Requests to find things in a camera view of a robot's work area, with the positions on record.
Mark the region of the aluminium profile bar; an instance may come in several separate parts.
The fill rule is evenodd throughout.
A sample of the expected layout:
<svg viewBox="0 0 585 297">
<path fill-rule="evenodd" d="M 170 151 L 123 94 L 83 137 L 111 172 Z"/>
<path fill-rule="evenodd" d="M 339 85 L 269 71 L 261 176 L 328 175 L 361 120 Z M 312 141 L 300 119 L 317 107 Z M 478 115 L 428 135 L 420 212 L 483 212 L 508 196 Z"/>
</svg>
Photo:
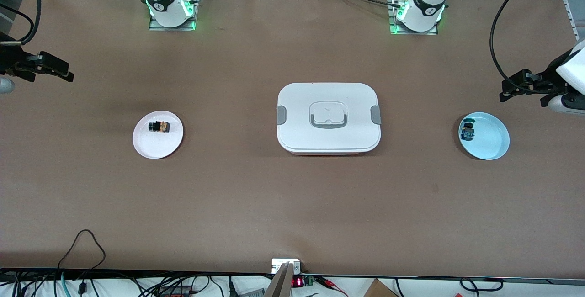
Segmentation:
<svg viewBox="0 0 585 297">
<path fill-rule="evenodd" d="M 272 281 L 263 297 L 291 297 L 291 285 L 294 277 L 294 262 L 282 262 L 277 267 Z"/>
</svg>

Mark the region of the perforated metal strip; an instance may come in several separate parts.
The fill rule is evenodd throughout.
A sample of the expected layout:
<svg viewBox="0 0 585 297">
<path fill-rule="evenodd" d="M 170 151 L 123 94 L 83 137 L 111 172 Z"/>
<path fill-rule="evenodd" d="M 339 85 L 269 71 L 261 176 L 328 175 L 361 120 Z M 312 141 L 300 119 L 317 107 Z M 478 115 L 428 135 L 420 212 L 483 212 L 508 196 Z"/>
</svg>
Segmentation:
<svg viewBox="0 0 585 297">
<path fill-rule="evenodd" d="M 581 43 L 581 37 L 579 37 L 579 31 L 577 29 L 576 20 L 573 17 L 572 10 L 571 10 L 571 8 L 569 6 L 569 1 L 568 0 L 562 0 L 562 1 L 563 1 L 563 4 L 564 4 L 564 7 L 565 7 L 565 11 L 568 14 L 568 19 L 569 19 L 570 25 L 572 27 L 573 34 L 574 34 L 575 39 L 576 39 L 576 43 L 575 43 L 575 46 L 576 46 L 579 43 Z"/>
</svg>

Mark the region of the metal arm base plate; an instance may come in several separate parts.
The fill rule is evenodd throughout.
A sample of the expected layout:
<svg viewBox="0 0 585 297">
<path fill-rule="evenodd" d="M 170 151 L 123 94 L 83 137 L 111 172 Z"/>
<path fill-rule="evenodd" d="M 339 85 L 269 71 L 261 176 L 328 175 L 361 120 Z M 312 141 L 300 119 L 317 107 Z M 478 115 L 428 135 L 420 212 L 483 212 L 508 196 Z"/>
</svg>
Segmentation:
<svg viewBox="0 0 585 297">
<path fill-rule="evenodd" d="M 438 10 L 431 7 L 432 15 L 425 16 L 420 8 L 410 4 L 408 0 L 387 0 L 389 30 L 393 34 L 436 35 L 437 25 L 441 20 L 444 5 Z"/>
<path fill-rule="evenodd" d="M 198 6 L 199 0 L 189 0 L 188 2 L 180 1 L 182 11 L 186 14 L 187 18 L 182 24 L 176 27 L 165 27 L 162 26 L 156 19 L 152 8 L 149 7 L 149 31 L 194 31 L 197 26 Z"/>
</svg>

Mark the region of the pink round plate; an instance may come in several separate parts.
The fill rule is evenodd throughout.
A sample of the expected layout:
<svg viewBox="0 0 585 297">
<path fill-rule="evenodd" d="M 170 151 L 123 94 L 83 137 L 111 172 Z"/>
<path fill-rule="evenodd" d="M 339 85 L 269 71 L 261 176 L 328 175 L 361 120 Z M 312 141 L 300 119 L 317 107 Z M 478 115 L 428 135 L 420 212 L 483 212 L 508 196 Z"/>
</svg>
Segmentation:
<svg viewBox="0 0 585 297">
<path fill-rule="evenodd" d="M 169 133 L 153 133 L 148 130 L 148 123 L 155 121 L 169 122 Z M 133 130 L 134 149 L 142 157 L 160 159 L 171 155 L 181 145 L 184 127 L 180 118 L 170 111 L 154 111 L 142 117 Z"/>
</svg>

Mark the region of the small silver bracket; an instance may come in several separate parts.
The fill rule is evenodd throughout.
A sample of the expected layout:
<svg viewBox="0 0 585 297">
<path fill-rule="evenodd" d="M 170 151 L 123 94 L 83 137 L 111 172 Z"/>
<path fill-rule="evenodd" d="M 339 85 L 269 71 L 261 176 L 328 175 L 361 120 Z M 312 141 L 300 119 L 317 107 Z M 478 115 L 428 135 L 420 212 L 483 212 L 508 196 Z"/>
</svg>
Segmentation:
<svg viewBox="0 0 585 297">
<path fill-rule="evenodd" d="M 301 274 L 302 264 L 301 261 L 297 258 L 272 258 L 271 260 L 271 274 L 276 274 L 278 272 L 280 266 L 285 263 L 291 263 L 294 266 L 294 274 L 299 275 Z"/>
</svg>

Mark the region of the light blue round plate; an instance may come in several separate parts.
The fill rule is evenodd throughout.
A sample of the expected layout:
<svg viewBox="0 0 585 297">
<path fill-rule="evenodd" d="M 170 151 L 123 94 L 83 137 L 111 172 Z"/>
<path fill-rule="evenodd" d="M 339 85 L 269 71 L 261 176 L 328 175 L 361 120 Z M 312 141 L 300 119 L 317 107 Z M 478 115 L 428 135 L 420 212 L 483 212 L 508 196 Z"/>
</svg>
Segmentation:
<svg viewBox="0 0 585 297">
<path fill-rule="evenodd" d="M 466 118 L 476 120 L 473 141 L 460 139 L 462 120 Z M 457 137 L 466 153 L 480 160 L 496 160 L 506 154 L 510 146 L 510 135 L 500 119 L 486 112 L 472 112 L 463 119 L 457 129 Z"/>
</svg>

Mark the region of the brown cardboard piece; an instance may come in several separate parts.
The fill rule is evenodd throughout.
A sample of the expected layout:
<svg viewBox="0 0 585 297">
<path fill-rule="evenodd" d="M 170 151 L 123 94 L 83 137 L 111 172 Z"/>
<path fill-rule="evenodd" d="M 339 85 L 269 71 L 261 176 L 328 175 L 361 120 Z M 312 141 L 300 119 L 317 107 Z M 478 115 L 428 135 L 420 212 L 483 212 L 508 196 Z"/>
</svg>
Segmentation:
<svg viewBox="0 0 585 297">
<path fill-rule="evenodd" d="M 399 297 L 387 285 L 378 279 L 374 279 L 363 297 Z"/>
</svg>

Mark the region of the red clip lead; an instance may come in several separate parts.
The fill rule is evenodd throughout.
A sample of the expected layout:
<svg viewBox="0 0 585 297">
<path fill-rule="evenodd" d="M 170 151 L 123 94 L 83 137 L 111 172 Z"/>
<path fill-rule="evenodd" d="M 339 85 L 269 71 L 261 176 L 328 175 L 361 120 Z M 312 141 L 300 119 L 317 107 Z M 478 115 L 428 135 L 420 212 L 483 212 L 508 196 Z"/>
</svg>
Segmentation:
<svg viewBox="0 0 585 297">
<path fill-rule="evenodd" d="M 332 281 L 325 279 L 322 276 L 313 276 L 315 282 L 317 282 L 318 284 L 322 285 L 324 288 L 342 293 L 345 297 L 349 297 L 349 295 L 347 295 L 347 293 L 345 293 L 344 290 L 340 289 L 336 284 L 334 284 Z"/>
</svg>

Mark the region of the green blue push button switch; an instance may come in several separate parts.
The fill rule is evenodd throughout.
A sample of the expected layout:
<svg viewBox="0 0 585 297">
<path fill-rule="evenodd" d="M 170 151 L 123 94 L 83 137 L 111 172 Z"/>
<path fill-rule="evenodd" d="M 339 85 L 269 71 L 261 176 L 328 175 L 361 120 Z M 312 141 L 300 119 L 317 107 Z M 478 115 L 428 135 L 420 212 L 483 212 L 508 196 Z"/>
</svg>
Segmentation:
<svg viewBox="0 0 585 297">
<path fill-rule="evenodd" d="M 460 128 L 460 139 L 463 141 L 473 141 L 475 137 L 474 125 L 476 120 L 472 118 L 466 118 L 462 120 L 462 126 Z"/>
</svg>

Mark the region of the white lunch box grey clips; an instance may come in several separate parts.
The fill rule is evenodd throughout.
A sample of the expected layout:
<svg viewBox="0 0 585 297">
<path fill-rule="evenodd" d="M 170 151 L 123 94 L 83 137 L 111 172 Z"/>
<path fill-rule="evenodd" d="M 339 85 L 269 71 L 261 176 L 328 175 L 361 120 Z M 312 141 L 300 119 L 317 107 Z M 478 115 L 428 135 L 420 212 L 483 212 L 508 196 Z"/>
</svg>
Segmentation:
<svg viewBox="0 0 585 297">
<path fill-rule="evenodd" d="M 364 83 L 291 83 L 277 98 L 277 139 L 295 155 L 368 153 L 382 139 L 378 96 Z"/>
</svg>

